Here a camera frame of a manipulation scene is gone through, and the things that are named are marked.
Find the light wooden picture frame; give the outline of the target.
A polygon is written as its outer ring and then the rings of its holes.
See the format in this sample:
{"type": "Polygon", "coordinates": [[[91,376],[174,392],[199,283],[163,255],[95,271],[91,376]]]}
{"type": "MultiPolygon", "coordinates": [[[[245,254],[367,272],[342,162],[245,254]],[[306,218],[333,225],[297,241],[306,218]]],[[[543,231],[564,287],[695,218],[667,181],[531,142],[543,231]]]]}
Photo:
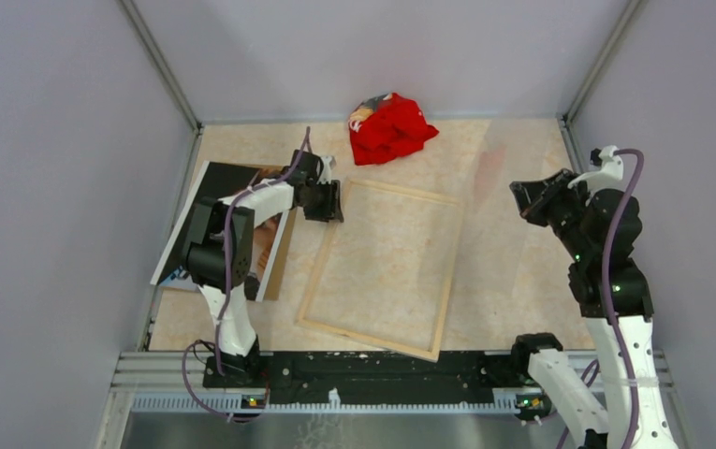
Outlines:
{"type": "Polygon", "coordinates": [[[297,325],[437,361],[464,198],[348,179],[342,206],[343,222],[326,227],[297,325]]]}

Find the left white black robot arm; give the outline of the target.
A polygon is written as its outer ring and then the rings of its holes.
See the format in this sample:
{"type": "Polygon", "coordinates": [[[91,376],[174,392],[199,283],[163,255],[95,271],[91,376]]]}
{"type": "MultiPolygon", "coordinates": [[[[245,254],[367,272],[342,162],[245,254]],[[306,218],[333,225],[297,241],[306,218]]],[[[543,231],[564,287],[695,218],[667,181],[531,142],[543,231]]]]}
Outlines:
{"type": "Polygon", "coordinates": [[[250,323],[245,283],[256,228],[269,218],[300,208],[309,221],[342,222],[341,184],[335,159],[304,150],[290,165],[236,194],[204,197],[191,210],[183,236],[182,267],[207,301],[214,325],[214,368],[238,386],[259,378],[257,334],[250,323]]]}

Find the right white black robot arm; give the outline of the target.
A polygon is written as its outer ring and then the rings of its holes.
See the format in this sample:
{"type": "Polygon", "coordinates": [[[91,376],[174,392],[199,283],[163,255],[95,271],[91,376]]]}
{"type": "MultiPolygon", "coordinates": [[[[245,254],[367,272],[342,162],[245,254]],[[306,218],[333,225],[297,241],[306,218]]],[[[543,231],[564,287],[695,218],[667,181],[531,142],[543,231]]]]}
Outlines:
{"type": "Polygon", "coordinates": [[[675,448],[655,366],[650,288],[632,257],[642,230],[630,190],[590,193],[562,169],[541,181],[513,181],[520,217],[550,228],[572,258],[568,285],[596,350],[598,399],[551,334],[516,338],[512,378],[538,386],[576,448],[675,448]]]}

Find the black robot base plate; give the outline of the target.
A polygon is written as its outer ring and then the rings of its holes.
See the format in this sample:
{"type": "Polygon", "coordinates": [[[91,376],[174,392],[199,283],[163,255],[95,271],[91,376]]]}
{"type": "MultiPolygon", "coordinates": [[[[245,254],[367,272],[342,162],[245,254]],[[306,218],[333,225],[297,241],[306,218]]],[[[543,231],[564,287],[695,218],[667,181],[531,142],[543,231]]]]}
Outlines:
{"type": "Polygon", "coordinates": [[[492,403],[505,389],[534,388],[508,352],[444,351],[436,361],[391,352],[262,353],[248,368],[206,362],[205,388],[254,388],[272,405],[321,404],[331,390],[345,405],[492,403]]]}

